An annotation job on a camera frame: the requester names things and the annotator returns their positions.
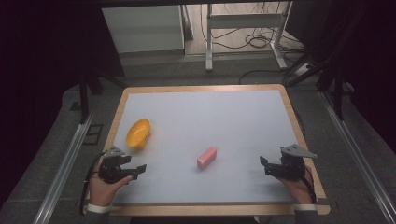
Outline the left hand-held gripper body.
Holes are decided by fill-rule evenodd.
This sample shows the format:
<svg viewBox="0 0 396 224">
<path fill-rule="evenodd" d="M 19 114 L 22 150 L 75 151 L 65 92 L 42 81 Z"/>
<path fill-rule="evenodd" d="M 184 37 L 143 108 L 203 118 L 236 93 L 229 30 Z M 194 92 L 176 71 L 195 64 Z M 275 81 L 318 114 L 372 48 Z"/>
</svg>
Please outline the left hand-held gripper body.
<svg viewBox="0 0 396 224">
<path fill-rule="evenodd" d="M 125 152 L 115 146 L 105 152 L 98 174 L 103 181 L 114 184 L 128 176 L 126 175 L 128 169 L 121 169 L 120 158 L 122 156 L 126 156 Z"/>
</svg>

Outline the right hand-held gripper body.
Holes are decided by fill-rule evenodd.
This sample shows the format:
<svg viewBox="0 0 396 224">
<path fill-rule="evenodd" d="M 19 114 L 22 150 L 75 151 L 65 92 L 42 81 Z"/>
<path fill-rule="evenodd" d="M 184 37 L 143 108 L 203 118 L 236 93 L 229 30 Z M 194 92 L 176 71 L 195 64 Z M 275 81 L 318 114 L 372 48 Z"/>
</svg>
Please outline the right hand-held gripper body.
<svg viewBox="0 0 396 224">
<path fill-rule="evenodd" d="M 315 159 L 317 157 L 315 153 L 312 153 L 296 144 L 288 147 L 282 147 L 280 151 L 281 163 L 275 164 L 273 166 L 280 170 L 280 175 L 275 177 L 285 178 L 288 180 L 297 180 L 301 177 L 304 177 L 304 158 Z"/>
</svg>

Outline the person's right hand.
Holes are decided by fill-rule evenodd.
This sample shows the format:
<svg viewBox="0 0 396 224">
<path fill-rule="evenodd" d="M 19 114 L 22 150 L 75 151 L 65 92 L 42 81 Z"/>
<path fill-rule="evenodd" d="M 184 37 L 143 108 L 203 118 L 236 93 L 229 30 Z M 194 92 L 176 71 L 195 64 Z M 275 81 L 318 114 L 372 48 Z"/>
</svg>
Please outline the person's right hand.
<svg viewBox="0 0 396 224">
<path fill-rule="evenodd" d="M 288 180 L 279 178 L 279 181 L 288 189 L 295 204 L 316 203 L 316 200 L 313 198 L 313 193 L 315 191 L 312 169 L 309 166 L 305 167 L 305 174 L 302 179 Z"/>
</svg>

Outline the person's left hand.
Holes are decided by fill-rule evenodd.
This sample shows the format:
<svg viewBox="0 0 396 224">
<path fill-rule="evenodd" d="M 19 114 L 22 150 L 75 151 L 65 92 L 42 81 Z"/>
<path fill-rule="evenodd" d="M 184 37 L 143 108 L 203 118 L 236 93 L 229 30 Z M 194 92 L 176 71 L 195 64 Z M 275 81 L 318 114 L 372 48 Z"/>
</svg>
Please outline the person's left hand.
<svg viewBox="0 0 396 224">
<path fill-rule="evenodd" d="M 133 177 L 128 175 L 114 184 L 108 184 L 99 177 L 99 165 L 95 165 L 89 181 L 90 204 L 108 207 L 111 205 L 116 192 L 128 185 Z"/>
</svg>

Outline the yellow plastic bowl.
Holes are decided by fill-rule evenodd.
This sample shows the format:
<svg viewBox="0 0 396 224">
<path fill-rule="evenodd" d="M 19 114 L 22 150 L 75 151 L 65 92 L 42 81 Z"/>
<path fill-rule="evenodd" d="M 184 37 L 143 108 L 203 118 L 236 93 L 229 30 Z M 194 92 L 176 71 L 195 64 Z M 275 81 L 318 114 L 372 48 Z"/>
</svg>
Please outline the yellow plastic bowl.
<svg viewBox="0 0 396 224">
<path fill-rule="evenodd" d="M 150 134 L 151 126 L 149 120 L 140 119 L 130 128 L 126 135 L 127 146 L 139 150 L 144 149 Z"/>
</svg>

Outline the pink soap bar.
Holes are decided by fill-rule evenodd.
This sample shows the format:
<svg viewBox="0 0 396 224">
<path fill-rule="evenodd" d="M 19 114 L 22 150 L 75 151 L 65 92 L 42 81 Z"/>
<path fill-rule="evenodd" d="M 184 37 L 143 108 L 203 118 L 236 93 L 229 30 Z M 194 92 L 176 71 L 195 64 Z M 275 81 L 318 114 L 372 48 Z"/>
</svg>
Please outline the pink soap bar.
<svg viewBox="0 0 396 224">
<path fill-rule="evenodd" d="M 197 167 L 204 170 L 216 157 L 217 149 L 215 147 L 208 148 L 198 159 Z"/>
</svg>

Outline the dark metal stand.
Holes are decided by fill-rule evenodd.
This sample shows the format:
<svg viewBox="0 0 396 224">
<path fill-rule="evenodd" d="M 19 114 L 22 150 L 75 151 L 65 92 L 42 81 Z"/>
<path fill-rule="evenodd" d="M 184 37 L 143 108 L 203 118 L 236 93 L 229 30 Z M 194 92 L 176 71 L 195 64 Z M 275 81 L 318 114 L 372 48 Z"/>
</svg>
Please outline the dark metal stand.
<svg viewBox="0 0 396 224">
<path fill-rule="evenodd" d="M 88 116 L 90 115 L 88 90 L 91 90 L 94 95 L 100 95 L 104 91 L 104 87 L 99 80 L 100 77 L 106 79 L 107 81 L 110 81 L 111 83 L 122 89 L 128 88 L 128 85 L 125 82 L 122 82 L 116 77 L 113 77 L 101 70 L 94 69 L 92 74 L 82 72 L 79 76 L 78 84 L 81 102 L 81 124 L 84 124 L 88 120 Z"/>
<path fill-rule="evenodd" d="M 323 72 L 317 82 L 319 91 L 327 91 L 333 85 L 333 111 L 335 115 L 343 120 L 342 101 L 344 95 L 350 95 L 351 92 L 344 91 L 345 75 L 340 63 L 329 63 L 323 69 Z"/>
</svg>

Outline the white power strip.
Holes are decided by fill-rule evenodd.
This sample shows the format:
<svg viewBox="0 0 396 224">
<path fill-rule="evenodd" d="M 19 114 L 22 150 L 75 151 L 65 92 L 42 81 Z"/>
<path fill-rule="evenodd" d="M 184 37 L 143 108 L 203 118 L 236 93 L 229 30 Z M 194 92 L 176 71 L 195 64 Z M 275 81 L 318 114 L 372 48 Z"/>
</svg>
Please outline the white power strip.
<svg viewBox="0 0 396 224">
<path fill-rule="evenodd" d="M 312 67 L 312 65 L 310 63 L 304 63 L 303 65 L 301 65 L 298 69 L 296 69 L 294 71 L 294 75 L 299 77 L 302 74 L 304 74 L 305 72 L 307 72 L 311 67 Z"/>
</svg>

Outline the white cabinet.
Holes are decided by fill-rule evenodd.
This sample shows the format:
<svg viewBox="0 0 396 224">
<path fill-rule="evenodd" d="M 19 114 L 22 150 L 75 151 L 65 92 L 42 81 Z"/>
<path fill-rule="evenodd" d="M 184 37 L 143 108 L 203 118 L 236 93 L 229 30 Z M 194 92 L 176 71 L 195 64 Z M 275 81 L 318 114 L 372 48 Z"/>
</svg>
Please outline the white cabinet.
<svg viewBox="0 0 396 224">
<path fill-rule="evenodd" d="M 180 6 L 103 8 L 118 53 L 182 50 Z"/>
</svg>

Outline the aluminium rail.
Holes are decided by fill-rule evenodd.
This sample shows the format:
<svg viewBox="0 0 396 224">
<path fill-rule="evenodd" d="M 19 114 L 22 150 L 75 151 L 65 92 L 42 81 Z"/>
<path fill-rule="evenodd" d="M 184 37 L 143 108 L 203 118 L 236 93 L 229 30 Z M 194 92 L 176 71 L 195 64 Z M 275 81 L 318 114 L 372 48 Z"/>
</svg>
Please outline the aluminium rail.
<svg viewBox="0 0 396 224">
<path fill-rule="evenodd" d="M 53 178 L 49 190 L 38 209 L 33 224 L 49 224 L 50 218 L 56 207 L 56 204 L 61 196 L 64 189 L 64 184 L 71 172 L 73 164 L 76 160 L 83 139 L 92 123 L 93 113 L 90 113 L 88 117 L 78 125 L 78 128 L 69 144 L 64 158 L 60 164 L 60 167 Z"/>
<path fill-rule="evenodd" d="M 331 96 L 326 92 L 319 92 L 318 95 L 322 99 L 332 122 L 345 142 L 346 148 L 351 154 L 353 161 L 357 164 L 361 176 L 363 177 L 368 189 L 373 194 L 375 202 L 386 221 L 388 224 L 396 224 L 396 206 L 389 197 L 385 187 L 379 181 L 377 175 L 369 165 L 368 161 L 364 158 L 361 148 L 358 146 L 346 123 L 335 113 L 335 110 L 333 109 L 334 102 L 332 101 Z"/>
</svg>

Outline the white metal desk frame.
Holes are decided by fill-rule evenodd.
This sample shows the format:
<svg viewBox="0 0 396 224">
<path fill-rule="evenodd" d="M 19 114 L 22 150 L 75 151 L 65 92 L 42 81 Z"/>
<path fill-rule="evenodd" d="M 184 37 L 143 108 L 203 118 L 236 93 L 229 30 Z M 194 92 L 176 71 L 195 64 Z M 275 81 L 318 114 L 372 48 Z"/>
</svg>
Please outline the white metal desk frame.
<svg viewBox="0 0 396 224">
<path fill-rule="evenodd" d="M 250 14 L 213 14 L 212 5 L 207 4 L 206 14 L 206 51 L 205 51 L 205 70 L 213 70 L 213 42 L 212 31 L 218 29 L 237 29 L 237 28 L 274 28 L 275 37 L 270 42 L 272 52 L 276 57 L 280 69 L 285 69 L 287 64 L 280 53 L 279 43 L 283 34 L 287 19 L 289 17 L 291 1 L 289 1 L 280 13 L 250 13 Z"/>
</svg>

